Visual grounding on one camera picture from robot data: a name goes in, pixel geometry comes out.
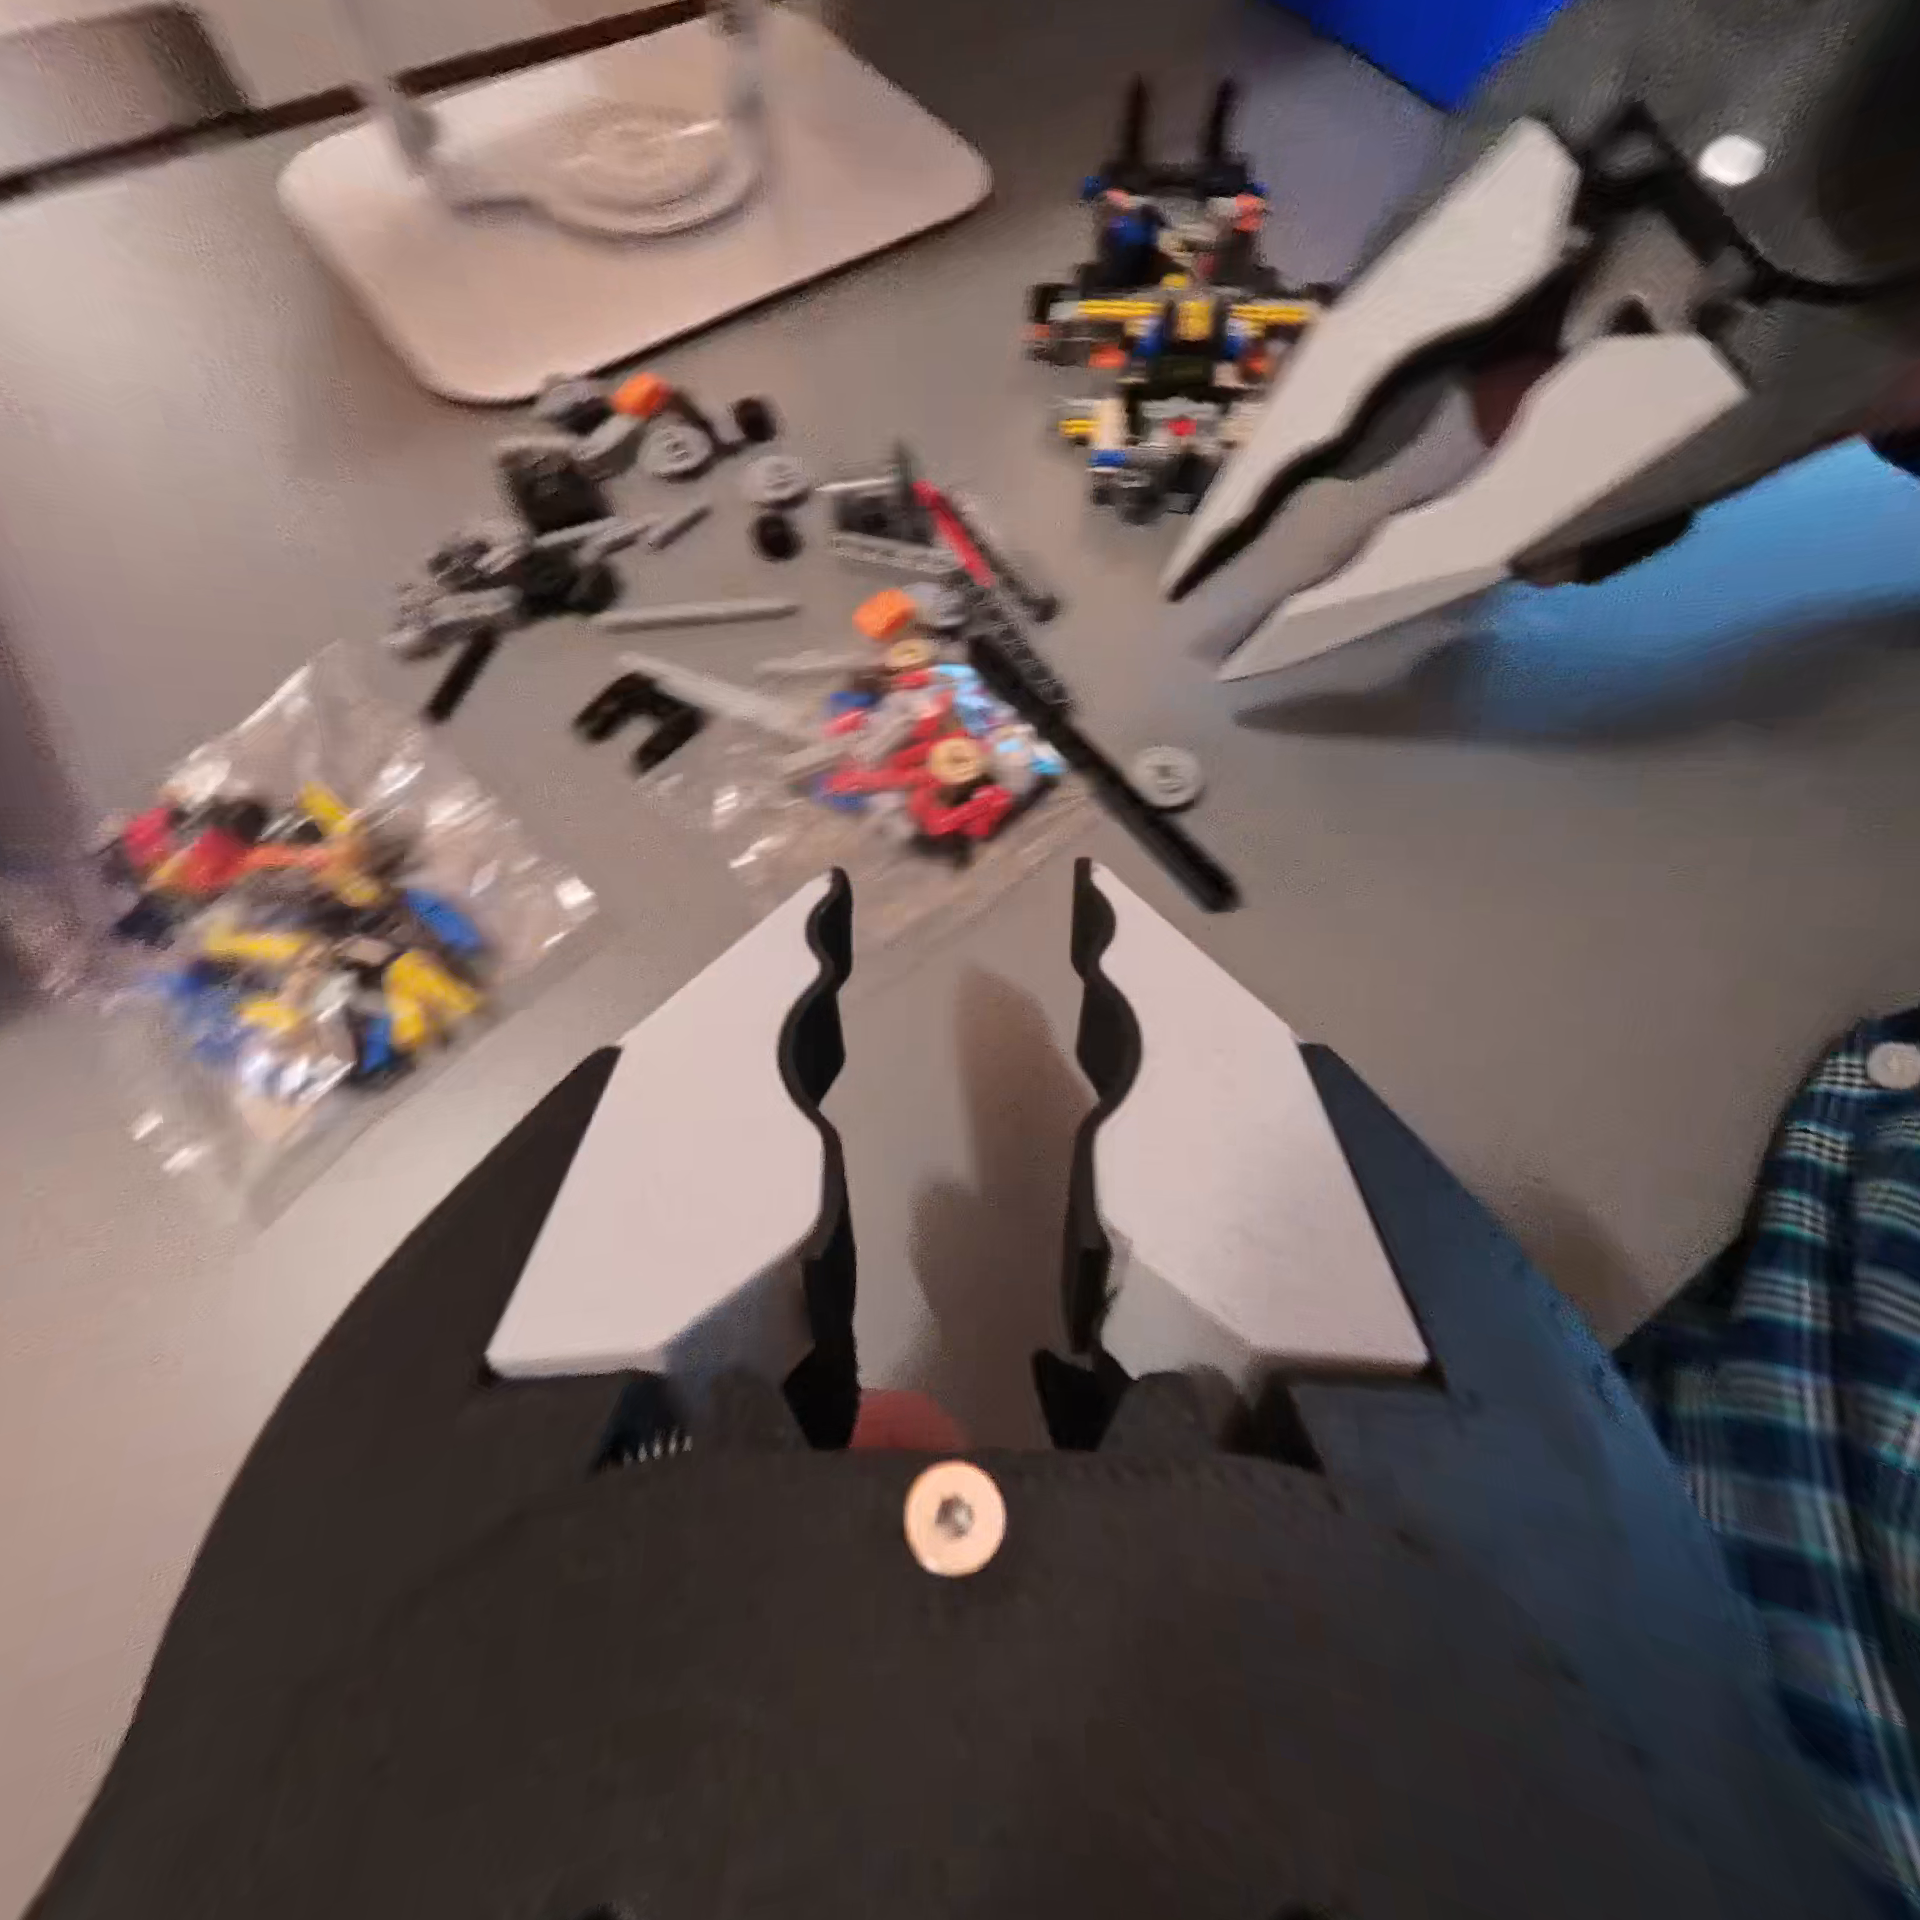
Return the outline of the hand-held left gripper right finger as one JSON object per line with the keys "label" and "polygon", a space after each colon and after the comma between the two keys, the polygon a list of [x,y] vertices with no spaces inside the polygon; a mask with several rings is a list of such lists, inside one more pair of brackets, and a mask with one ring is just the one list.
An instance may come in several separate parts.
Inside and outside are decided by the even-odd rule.
{"label": "hand-held left gripper right finger", "polygon": [[1432,1353],[1294,1029],[1109,865],[1071,865],[1071,1056],[1087,1081],[1062,1221],[1055,1449],[1176,1375],[1227,1446],[1302,1428],[1304,1380],[1415,1380]]}

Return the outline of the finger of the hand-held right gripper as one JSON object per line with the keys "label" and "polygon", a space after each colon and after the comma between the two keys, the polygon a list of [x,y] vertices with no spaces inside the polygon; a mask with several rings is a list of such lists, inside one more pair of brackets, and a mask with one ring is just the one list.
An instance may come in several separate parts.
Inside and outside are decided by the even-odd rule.
{"label": "finger of the hand-held right gripper", "polygon": [[1216,669],[1251,680],[1501,584],[1547,537],[1747,399],[1694,334],[1614,334],[1525,396],[1452,490],[1380,520],[1356,558],[1287,597]]}
{"label": "finger of the hand-held right gripper", "polygon": [[1168,601],[1232,565],[1310,465],[1337,452],[1391,377],[1500,321],[1560,264],[1580,167],[1534,118],[1511,122],[1307,327],[1262,413],[1164,567]]}

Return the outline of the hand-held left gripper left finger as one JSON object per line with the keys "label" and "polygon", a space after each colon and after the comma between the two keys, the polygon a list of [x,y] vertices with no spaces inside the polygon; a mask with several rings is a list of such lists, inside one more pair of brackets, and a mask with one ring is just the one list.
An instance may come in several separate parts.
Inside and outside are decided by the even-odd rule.
{"label": "hand-held left gripper left finger", "polygon": [[857,1245],[841,1135],[854,894],[830,869],[617,1045],[486,1345],[507,1380],[731,1370],[816,1449],[857,1423]]}

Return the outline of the bag of red lego pins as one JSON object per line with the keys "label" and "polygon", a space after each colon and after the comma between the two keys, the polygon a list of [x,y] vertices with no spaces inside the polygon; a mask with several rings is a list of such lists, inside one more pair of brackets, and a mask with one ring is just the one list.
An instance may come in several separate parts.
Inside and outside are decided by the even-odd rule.
{"label": "bag of red lego pins", "polygon": [[919,597],[910,634],[785,644],[736,682],[822,724],[792,748],[712,717],[693,815],[757,894],[844,870],[872,944],[943,933],[1032,873],[1080,825],[1084,789],[977,676],[958,588]]}

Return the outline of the partly built lego model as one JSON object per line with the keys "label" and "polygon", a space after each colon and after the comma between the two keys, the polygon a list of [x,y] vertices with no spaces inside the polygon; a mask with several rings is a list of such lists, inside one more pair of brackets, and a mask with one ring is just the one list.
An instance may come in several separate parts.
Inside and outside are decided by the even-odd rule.
{"label": "partly built lego model", "polygon": [[1134,76],[1079,193],[1089,254],[1029,285],[1022,325],[1030,364],[1080,378],[1052,436],[1080,458],[1087,500],[1129,522],[1198,509],[1331,297],[1265,258],[1272,198],[1233,140],[1233,79],[1181,156],[1156,150],[1151,103]]}

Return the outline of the long black lego beam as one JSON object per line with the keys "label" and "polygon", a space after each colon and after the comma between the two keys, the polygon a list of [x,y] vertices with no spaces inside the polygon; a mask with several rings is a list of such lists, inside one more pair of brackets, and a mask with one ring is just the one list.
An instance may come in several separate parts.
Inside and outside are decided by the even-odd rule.
{"label": "long black lego beam", "polygon": [[1079,727],[1068,685],[1039,656],[1017,612],[990,588],[959,584],[958,593],[961,606],[958,637],[992,693],[1062,756],[1068,769],[1092,789],[1092,798],[1115,825],[1176,881],[1195,908],[1209,913],[1233,912],[1241,904],[1237,878]]}

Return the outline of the black forked lego piece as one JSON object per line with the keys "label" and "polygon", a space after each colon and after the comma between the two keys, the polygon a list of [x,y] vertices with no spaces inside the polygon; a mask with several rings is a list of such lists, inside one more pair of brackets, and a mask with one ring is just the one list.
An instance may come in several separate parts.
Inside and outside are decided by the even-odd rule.
{"label": "black forked lego piece", "polygon": [[640,728],[630,749],[630,772],[649,776],[680,753],[709,716],[651,673],[622,673],[599,687],[571,719],[571,730],[588,745],[603,745],[617,733]]}

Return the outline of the red lego axle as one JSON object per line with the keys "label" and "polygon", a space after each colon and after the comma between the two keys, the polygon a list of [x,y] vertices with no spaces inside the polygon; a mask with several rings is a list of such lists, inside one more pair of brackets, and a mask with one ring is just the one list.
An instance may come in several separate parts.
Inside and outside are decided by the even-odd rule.
{"label": "red lego axle", "polygon": [[1030,593],[1019,565],[988,532],[985,520],[961,506],[952,494],[926,477],[910,481],[910,494],[971,584],[983,591]]}

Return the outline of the pile of grey lego pieces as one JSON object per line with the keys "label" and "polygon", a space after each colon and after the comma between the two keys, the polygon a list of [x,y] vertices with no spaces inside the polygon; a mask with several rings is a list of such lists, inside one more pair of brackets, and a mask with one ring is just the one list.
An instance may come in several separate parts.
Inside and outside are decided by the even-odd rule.
{"label": "pile of grey lego pieces", "polygon": [[808,468],[780,449],[781,421],[758,396],[715,413],[671,382],[671,407],[651,422],[614,416],[607,396],[623,377],[553,375],[534,398],[531,428],[493,452],[504,519],[440,540],[398,593],[388,646],[404,661],[444,661],[420,717],[444,727],[471,696],[504,640],[543,622],[607,612],[632,548],[680,540],[704,503],[635,519],[614,503],[632,473],[680,486],[741,461],[751,540],[767,559],[800,551],[798,506]]}

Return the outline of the blue box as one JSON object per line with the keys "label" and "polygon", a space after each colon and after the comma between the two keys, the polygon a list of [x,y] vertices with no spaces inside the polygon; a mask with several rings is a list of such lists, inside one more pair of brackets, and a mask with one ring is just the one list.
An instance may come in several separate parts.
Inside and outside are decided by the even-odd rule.
{"label": "blue box", "polygon": [[1461,106],[1560,1],[1278,1],[1423,103]]}

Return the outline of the bag of yellow blue pieces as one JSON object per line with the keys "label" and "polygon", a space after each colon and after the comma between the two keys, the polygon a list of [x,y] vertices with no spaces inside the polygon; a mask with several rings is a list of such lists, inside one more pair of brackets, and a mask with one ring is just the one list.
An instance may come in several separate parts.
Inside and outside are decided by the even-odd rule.
{"label": "bag of yellow blue pieces", "polygon": [[109,815],[84,983],[133,1138],[223,1212],[284,1208],[579,946],[584,878],[457,760],[492,640],[417,708],[329,648]]}

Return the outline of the blue plaid shirt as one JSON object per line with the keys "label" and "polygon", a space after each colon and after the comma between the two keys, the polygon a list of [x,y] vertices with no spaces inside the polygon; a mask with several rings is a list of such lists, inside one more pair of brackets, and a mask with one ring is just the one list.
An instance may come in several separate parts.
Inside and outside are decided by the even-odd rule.
{"label": "blue plaid shirt", "polygon": [[1789,1096],[1737,1237],[1616,1351],[1764,1645],[1824,1817],[1918,1914],[1918,1012]]}

